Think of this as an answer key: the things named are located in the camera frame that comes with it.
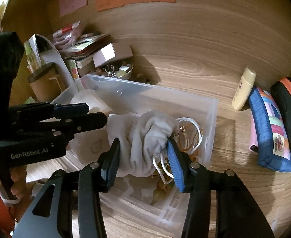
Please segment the person left hand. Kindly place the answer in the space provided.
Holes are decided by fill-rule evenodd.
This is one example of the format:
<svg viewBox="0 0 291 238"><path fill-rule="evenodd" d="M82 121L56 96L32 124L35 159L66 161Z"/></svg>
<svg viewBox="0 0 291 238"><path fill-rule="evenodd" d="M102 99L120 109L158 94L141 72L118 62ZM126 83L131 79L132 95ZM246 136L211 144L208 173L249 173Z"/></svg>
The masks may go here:
<svg viewBox="0 0 291 238"><path fill-rule="evenodd" d="M14 182L11 189L13 195L18 199L21 199L26 193L26 177L27 177L27 166L15 167L10 169L10 176Z"/></svg>

